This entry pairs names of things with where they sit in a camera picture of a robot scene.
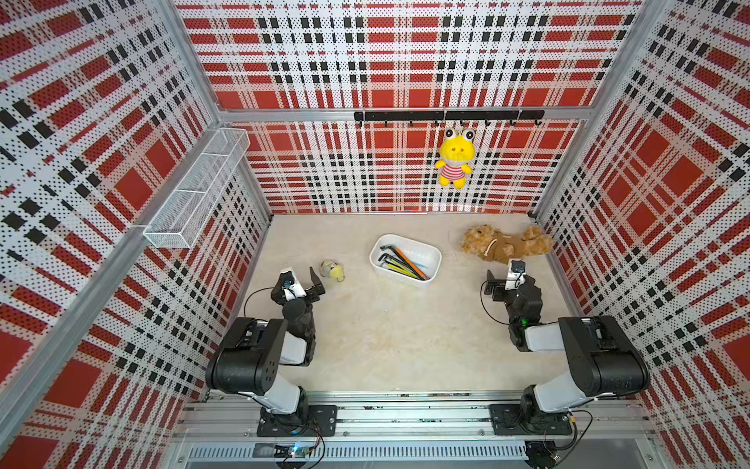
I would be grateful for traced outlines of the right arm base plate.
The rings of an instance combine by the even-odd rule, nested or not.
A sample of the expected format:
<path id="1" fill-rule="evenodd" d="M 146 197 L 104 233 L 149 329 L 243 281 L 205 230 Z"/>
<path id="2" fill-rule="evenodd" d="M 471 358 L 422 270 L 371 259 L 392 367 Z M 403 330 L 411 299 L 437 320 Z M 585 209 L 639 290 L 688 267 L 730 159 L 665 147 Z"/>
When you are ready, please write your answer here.
<path id="1" fill-rule="evenodd" d="M 573 425 L 565 412 L 547 414 L 532 406 L 496 404 L 488 407 L 496 436 L 571 436 Z"/>

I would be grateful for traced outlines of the yellow handled hex key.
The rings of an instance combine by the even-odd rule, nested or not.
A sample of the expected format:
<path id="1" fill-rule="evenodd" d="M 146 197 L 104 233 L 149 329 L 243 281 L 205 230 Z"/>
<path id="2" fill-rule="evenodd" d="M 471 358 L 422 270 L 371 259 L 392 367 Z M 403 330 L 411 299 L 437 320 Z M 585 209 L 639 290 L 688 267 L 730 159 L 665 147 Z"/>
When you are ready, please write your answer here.
<path id="1" fill-rule="evenodd" d="M 420 277 L 417 274 L 414 274 L 410 269 L 406 269 L 398 264 L 391 264 L 391 263 L 383 263 L 381 265 L 382 268 L 387 269 L 391 272 L 395 272 L 397 274 L 410 277 L 410 279 L 417 279 L 417 281 L 421 281 Z"/>

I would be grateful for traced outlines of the orange handled hex key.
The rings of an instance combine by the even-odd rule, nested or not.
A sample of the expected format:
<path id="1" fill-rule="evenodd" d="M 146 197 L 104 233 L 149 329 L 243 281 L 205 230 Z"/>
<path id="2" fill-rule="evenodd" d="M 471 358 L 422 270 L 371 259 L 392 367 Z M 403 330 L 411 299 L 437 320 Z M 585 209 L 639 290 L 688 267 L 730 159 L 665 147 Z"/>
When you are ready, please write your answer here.
<path id="1" fill-rule="evenodd" d="M 427 281 L 427 277 L 414 265 L 414 263 L 398 248 L 392 246 L 392 250 L 394 251 L 394 254 L 396 254 L 396 257 L 400 258 L 400 260 L 404 261 L 414 273 L 416 273 L 422 281 Z"/>

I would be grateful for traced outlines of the long black hex key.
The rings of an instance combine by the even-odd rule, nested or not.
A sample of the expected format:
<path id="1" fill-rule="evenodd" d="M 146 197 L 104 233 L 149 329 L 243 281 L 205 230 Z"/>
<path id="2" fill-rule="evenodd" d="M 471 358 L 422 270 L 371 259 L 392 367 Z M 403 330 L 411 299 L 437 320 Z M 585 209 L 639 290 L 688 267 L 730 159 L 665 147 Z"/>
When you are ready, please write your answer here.
<path id="1" fill-rule="evenodd" d="M 380 246 L 379 249 L 381 251 L 380 263 L 387 264 L 392 270 L 396 270 L 406 277 L 410 277 L 410 279 L 427 281 L 428 276 L 396 246 L 384 245 Z"/>

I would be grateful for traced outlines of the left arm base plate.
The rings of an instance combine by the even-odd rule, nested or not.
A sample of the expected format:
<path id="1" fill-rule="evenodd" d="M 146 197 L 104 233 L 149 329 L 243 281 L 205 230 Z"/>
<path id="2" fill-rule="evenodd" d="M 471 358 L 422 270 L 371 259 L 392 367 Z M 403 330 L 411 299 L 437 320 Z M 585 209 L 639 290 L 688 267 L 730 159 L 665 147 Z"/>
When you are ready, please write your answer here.
<path id="1" fill-rule="evenodd" d="M 272 414 L 261 408 L 257 436 L 281 437 L 332 437 L 337 427 L 337 406 L 307 406 L 294 414 Z"/>

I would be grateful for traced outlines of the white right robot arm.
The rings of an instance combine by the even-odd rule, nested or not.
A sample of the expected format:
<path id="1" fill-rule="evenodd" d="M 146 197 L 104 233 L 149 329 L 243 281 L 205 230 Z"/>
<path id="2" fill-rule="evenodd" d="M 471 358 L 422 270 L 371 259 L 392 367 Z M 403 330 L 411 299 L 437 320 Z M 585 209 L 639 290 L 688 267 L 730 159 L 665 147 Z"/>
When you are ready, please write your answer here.
<path id="1" fill-rule="evenodd" d="M 489 407 L 497 436 L 570 436 L 577 433 L 576 408 L 601 398 L 630 397 L 650 387 L 648 367 L 611 316 L 562 317 L 542 322 L 542 291 L 533 277 L 509 279 L 486 274 L 480 299 L 503 304 L 511 343 L 523 353 L 563 352 L 568 368 L 559 376 L 531 384 L 517 404 Z"/>

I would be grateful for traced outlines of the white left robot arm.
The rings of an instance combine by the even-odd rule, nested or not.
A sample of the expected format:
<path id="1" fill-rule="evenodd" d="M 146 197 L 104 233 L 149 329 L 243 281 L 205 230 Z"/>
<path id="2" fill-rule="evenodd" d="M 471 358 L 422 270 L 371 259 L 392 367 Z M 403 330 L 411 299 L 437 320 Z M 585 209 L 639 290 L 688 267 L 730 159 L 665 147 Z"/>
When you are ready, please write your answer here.
<path id="1" fill-rule="evenodd" d="M 287 367 L 307 367 L 316 351 L 314 303 L 325 287 L 314 270 L 304 287 L 292 269 L 280 272 L 271 300 L 281 306 L 273 320 L 237 318 L 205 371 L 209 389 L 242 396 L 261 406 L 261 436 L 320 435 L 307 393 L 284 378 Z"/>

